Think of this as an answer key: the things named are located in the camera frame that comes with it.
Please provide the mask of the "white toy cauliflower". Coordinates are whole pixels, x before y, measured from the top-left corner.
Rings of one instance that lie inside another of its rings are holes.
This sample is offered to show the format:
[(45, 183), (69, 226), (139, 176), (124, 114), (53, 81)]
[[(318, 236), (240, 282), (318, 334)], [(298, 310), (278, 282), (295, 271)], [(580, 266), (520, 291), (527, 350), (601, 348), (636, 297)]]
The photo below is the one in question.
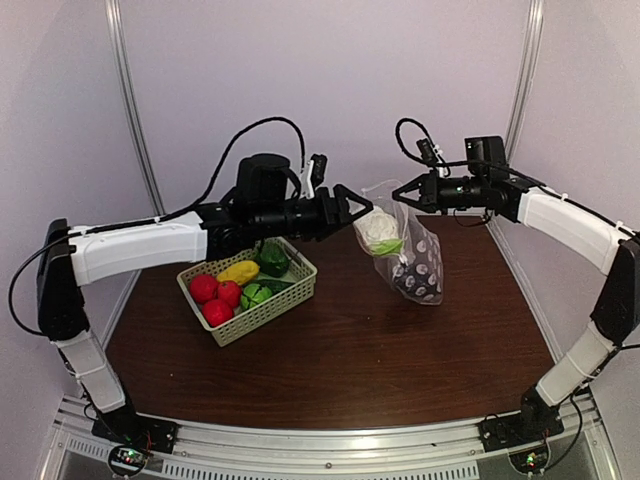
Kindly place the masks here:
[(397, 255), (403, 247), (399, 223), (396, 218), (375, 206), (373, 210), (353, 224), (364, 251), (372, 257)]

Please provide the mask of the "clear zip top bag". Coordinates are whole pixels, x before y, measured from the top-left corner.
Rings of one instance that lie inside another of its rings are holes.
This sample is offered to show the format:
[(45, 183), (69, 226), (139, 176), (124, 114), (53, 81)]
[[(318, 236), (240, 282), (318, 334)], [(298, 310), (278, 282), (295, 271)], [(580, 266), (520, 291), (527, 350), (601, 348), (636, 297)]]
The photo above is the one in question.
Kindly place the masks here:
[(398, 293), (400, 292), (392, 286), (391, 270), (400, 262), (425, 263), (437, 267), (444, 288), (443, 260), (439, 237), (419, 222), (410, 207), (392, 199), (392, 191), (400, 185), (401, 183), (397, 180), (386, 180), (362, 190), (362, 196), (370, 200), (374, 207), (378, 206), (396, 218), (401, 238), (404, 241), (402, 250), (397, 255), (384, 257), (368, 255), (373, 258), (374, 267), (379, 275), (392, 290)]

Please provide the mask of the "purple toy eggplant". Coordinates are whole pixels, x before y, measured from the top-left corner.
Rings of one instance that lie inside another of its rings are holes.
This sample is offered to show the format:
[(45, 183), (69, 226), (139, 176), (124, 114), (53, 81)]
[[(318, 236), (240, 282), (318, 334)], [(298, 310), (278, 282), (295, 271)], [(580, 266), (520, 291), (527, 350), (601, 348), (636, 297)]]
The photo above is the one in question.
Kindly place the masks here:
[(442, 281), (437, 267), (425, 263), (398, 263), (392, 270), (392, 286), (406, 299), (421, 305), (442, 301)]

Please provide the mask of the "green toy cabbage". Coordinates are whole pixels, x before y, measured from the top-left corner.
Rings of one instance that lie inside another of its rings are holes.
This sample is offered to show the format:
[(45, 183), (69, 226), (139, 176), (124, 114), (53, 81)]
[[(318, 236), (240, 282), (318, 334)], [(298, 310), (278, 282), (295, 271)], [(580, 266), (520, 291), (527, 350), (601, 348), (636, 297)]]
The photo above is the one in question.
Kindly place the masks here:
[(251, 283), (243, 288), (240, 305), (243, 310), (249, 310), (269, 300), (272, 296), (273, 293), (268, 288), (262, 287), (258, 283)]

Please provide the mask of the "green toy cucumber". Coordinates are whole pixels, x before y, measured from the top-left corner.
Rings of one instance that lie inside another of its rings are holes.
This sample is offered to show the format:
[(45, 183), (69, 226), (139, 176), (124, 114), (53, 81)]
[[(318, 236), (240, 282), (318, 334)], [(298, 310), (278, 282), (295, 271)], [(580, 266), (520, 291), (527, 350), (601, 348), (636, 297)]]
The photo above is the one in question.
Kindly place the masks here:
[(258, 284), (262, 287), (268, 288), (273, 294), (278, 294), (295, 285), (294, 282), (261, 278), (258, 280)]

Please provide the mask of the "yellow toy corn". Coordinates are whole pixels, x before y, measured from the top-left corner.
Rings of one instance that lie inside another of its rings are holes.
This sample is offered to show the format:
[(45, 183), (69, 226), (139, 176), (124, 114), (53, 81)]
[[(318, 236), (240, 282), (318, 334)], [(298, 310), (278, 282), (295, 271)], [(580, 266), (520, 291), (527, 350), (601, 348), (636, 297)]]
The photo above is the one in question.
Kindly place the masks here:
[(216, 276), (216, 280), (220, 283), (235, 282), (239, 286), (244, 286), (256, 278), (259, 273), (260, 267), (255, 261), (243, 260), (221, 271)]

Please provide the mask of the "red toy tomato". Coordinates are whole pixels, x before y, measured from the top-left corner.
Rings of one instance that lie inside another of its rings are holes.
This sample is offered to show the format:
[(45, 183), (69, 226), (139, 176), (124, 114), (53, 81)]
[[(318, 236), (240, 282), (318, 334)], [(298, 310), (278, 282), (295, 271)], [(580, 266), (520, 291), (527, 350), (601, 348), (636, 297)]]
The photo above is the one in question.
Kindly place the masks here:
[(242, 287), (235, 281), (222, 281), (216, 290), (216, 298), (225, 302), (231, 309), (236, 309), (241, 303)]

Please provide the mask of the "red toy strawberry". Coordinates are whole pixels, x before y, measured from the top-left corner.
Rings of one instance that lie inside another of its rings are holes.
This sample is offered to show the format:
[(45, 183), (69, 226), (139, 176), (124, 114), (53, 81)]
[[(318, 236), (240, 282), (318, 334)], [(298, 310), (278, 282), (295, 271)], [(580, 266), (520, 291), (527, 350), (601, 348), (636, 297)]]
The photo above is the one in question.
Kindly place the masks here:
[(217, 328), (234, 317), (233, 309), (223, 300), (212, 299), (202, 306), (201, 313), (212, 328)]

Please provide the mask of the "right circuit board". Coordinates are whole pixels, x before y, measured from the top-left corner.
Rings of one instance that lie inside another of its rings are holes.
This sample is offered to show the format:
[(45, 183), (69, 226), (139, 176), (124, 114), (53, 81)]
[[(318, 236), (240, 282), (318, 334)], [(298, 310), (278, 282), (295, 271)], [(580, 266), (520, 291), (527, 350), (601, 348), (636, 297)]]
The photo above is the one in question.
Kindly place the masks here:
[(525, 449), (509, 454), (509, 461), (520, 474), (536, 474), (549, 463), (549, 451), (546, 448)]

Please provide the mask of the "circuit board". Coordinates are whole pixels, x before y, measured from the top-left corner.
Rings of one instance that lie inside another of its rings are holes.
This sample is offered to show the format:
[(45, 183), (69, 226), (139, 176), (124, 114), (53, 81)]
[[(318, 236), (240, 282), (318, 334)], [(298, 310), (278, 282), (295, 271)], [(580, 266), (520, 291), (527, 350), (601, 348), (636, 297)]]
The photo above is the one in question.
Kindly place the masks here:
[(546, 448), (525, 449), (509, 454), (509, 461), (520, 474), (536, 474), (549, 463), (549, 451)]
[(110, 470), (122, 477), (131, 477), (141, 473), (149, 461), (150, 454), (127, 445), (116, 445), (107, 458)]

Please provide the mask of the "right aluminium corner post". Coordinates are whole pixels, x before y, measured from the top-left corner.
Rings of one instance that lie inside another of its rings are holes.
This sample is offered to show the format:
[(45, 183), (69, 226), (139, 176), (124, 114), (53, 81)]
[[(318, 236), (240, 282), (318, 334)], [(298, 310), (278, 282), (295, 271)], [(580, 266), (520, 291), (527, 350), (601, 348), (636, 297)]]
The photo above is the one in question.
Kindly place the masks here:
[(539, 58), (543, 28), (544, 1), (531, 0), (525, 25), (518, 80), (506, 132), (505, 151), (508, 163), (515, 155), (524, 124), (526, 106), (530, 98)]

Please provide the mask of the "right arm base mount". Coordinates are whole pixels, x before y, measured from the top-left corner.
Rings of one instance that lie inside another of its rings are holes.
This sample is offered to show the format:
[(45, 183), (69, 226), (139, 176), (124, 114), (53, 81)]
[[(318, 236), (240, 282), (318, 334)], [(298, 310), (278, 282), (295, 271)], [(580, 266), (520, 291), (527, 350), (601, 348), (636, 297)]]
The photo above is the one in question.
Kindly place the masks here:
[(477, 427), (485, 452), (542, 442), (564, 432), (564, 425), (557, 411), (541, 421), (531, 421), (521, 411), (502, 416), (489, 414)]

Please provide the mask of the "aluminium front frame rail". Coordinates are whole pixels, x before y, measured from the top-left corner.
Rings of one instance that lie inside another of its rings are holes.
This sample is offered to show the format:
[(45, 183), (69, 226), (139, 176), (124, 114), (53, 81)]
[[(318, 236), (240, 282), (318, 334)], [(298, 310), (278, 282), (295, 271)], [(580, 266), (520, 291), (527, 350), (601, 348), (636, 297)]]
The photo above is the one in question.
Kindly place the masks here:
[(477, 418), (355, 430), (282, 430), (178, 422), (171, 454), (153, 452), (137, 479), (529, 479), (509, 454), (546, 448), (541, 479), (617, 479), (619, 468), (590, 394), (560, 410), (564, 432), (485, 452)]

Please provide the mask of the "left aluminium corner post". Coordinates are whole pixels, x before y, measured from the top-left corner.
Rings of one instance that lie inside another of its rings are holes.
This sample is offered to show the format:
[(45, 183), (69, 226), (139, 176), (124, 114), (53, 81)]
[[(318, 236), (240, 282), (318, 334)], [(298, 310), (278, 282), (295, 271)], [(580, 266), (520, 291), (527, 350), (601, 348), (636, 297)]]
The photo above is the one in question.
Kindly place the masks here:
[(107, 27), (110, 35), (125, 116), (135, 156), (153, 212), (155, 215), (163, 215), (165, 213), (164, 202), (149, 155), (135, 95), (135, 87), (126, 46), (121, 5), (117, 0), (106, 0), (104, 4)]

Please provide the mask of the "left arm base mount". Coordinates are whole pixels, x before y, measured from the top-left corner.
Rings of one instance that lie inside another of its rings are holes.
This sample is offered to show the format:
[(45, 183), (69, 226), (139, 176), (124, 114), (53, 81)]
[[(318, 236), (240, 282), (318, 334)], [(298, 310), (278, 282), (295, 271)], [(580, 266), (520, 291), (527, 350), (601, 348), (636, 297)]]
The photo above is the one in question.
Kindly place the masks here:
[(99, 412), (91, 433), (137, 450), (171, 454), (178, 433), (178, 424), (139, 415), (121, 408), (109, 413)]

